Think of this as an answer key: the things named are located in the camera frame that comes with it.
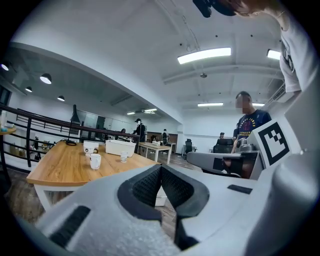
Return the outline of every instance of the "railing post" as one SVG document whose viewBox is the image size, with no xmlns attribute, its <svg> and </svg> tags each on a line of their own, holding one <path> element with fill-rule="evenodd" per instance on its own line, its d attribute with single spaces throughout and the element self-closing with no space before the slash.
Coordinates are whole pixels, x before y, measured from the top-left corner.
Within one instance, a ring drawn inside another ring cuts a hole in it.
<svg viewBox="0 0 320 256">
<path fill-rule="evenodd" d="M 31 118 L 28 119 L 28 125 L 26 126 L 26 159 L 28 162 L 28 166 L 31 167 L 30 161 L 30 128 L 31 128 Z"/>
</svg>

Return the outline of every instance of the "navy t-shirt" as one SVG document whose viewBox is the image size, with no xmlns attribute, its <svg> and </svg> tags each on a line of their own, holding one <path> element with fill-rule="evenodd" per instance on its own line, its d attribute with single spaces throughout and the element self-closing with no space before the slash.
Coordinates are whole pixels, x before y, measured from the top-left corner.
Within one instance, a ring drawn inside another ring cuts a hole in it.
<svg viewBox="0 0 320 256">
<path fill-rule="evenodd" d="M 245 114 L 240 120 L 239 120 L 239 127 L 238 127 L 238 135 L 239 138 L 248 138 L 250 133 L 260 127 L 264 124 L 271 121 L 271 116 L 268 112 L 257 109 L 252 114 Z"/>
</svg>

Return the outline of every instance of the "wooden tabletop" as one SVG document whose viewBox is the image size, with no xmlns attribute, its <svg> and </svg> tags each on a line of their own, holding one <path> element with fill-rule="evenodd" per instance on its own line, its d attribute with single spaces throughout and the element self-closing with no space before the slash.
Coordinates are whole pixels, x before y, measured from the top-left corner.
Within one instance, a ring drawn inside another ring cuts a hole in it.
<svg viewBox="0 0 320 256">
<path fill-rule="evenodd" d="M 170 146 L 156 146 L 150 142 L 139 142 L 139 146 L 148 147 L 153 150 L 170 150 Z"/>
<path fill-rule="evenodd" d="M 7 129 L 8 131 L 0 131 L 0 135 L 13 134 L 17 130 L 16 127 L 7 128 Z"/>
<path fill-rule="evenodd" d="M 90 157 L 85 155 L 82 143 L 68 146 L 64 141 L 60 141 L 45 154 L 26 180 L 28 183 L 44 186 L 82 186 L 104 176 L 158 164 L 138 154 L 133 154 L 126 162 L 121 162 L 119 155 L 106 153 L 105 145 L 99 145 L 99 154 L 100 168 L 92 170 Z"/>
</svg>

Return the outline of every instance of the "wooden floor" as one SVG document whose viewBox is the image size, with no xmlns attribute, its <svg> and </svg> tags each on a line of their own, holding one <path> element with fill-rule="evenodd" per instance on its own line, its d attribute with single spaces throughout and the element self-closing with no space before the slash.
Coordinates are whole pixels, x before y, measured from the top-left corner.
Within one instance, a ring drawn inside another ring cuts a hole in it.
<svg viewBox="0 0 320 256">
<path fill-rule="evenodd" d="M 167 157 L 167 154 L 159 153 L 158 162 L 166 164 Z M 154 160 L 155 154 L 148 152 L 148 158 Z M 202 172 L 200 168 L 188 163 L 186 160 L 176 154 L 171 155 L 170 164 L 175 164 L 177 166 Z M 11 169 L 8 169 L 8 173 L 12 181 L 12 186 L 5 195 L 5 199 L 7 200 L 10 209 L 14 215 L 20 216 L 30 223 L 36 222 L 37 219 L 44 213 L 44 208 L 38 199 L 34 186 L 27 183 L 27 174 Z M 72 192 L 51 192 L 50 197 L 52 202 L 55 204 L 70 193 Z M 164 206 L 156 206 L 155 208 L 161 211 L 163 230 L 173 239 L 176 226 L 176 212 L 174 208 L 170 204 L 169 200 L 166 200 Z"/>
</svg>

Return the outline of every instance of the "black metal railing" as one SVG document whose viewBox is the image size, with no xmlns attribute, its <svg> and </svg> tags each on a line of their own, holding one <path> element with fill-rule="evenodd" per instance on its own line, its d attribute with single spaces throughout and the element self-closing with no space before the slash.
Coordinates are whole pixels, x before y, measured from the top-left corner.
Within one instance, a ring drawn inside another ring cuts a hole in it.
<svg viewBox="0 0 320 256">
<path fill-rule="evenodd" d="M 79 130 L 80 131 L 87 131 L 88 132 L 88 138 L 85 138 L 85 140 L 88 141 L 95 141 L 95 142 L 105 142 L 105 140 L 110 139 L 110 136 L 115 136 L 115 137 L 127 137 L 127 138 L 132 138 L 132 141 L 137 143 L 136 146 L 136 151 L 137 148 L 139 146 L 139 135 L 134 135 L 134 134 L 129 134 L 129 133 L 122 133 L 122 132 L 118 132 L 118 131 L 113 131 L 113 130 L 105 130 L 105 129 L 95 129 L 95 128 L 91 128 L 91 127 L 86 127 L 86 126 L 80 126 L 78 124 L 70 124 L 69 122 L 66 121 L 62 121 L 62 120 L 58 120 L 58 119 L 54 119 L 54 118 L 50 118 L 47 116 L 43 116 L 43 115 L 38 115 L 38 114 L 34 114 L 22 109 L 15 109 L 12 107 L 8 107 L 5 105 L 0 104 L 0 110 L 5 110 L 9 113 L 13 113 L 16 114 L 16 121 L 20 121 L 20 122 L 24 122 L 26 123 L 26 125 L 23 125 L 21 123 L 17 123 L 17 122 L 12 122 L 12 121 L 7 121 L 10 124 L 14 124 L 16 127 L 21 127 L 23 129 L 26 129 L 26 136 L 21 136 L 18 134 L 14 134 L 11 133 L 11 136 L 20 138 L 20 139 L 24 139 L 26 141 L 25 143 L 25 147 L 20 146 L 20 145 L 15 145 L 13 143 L 9 143 L 6 141 L 3 141 L 4 144 L 18 148 L 18 149 L 23 149 L 26 152 L 26 157 L 24 156 L 20 156 L 20 155 L 16 155 L 16 154 L 12 154 L 10 152 L 4 151 L 5 154 L 13 156 L 13 157 L 17 157 L 20 159 L 24 159 L 27 160 L 27 164 L 28 167 L 31 167 L 31 162 L 38 162 L 38 160 L 35 159 L 31 159 L 30 154 L 31 153 L 37 153 L 37 154 L 46 154 L 48 151 L 43 151 L 43 150 L 37 150 L 37 149 L 31 149 L 30 148 L 30 142 L 34 142 L 34 143 L 38 143 L 38 144 L 46 144 L 46 145 L 50 145 L 50 146 L 54 146 L 54 143 L 50 143 L 50 142 L 46 142 L 46 141 L 40 141 L 40 140 L 36 140 L 36 139 L 32 139 L 30 138 L 30 131 L 35 131 L 38 133 L 43 133 L 43 134 L 48 134 L 48 135 L 53 135 L 53 136 L 57 136 L 57 137 L 63 137 L 63 138 L 67 138 L 68 136 L 66 136 L 65 134 L 61 134 L 62 132 L 64 133 L 69 133 L 69 129 L 71 129 L 70 134 L 72 134 L 72 131 L 77 131 L 73 134 L 78 134 Z M 59 131 L 60 133 L 53 133 L 53 132 L 49 132 L 49 131 L 45 131 L 45 130 L 40 130 L 40 129 L 36 129 L 32 126 L 39 126 L 42 127 L 44 129 L 48 128 L 51 130 L 56 130 Z M 105 137 L 105 140 L 96 140 L 95 138 L 91 138 L 91 134 L 92 133 L 99 133 L 99 134 L 103 134 Z M 70 139 L 74 139 L 74 140 L 79 140 L 80 142 L 83 142 L 84 138 L 82 137 L 74 137 L 74 136 L 69 136 Z"/>
</svg>

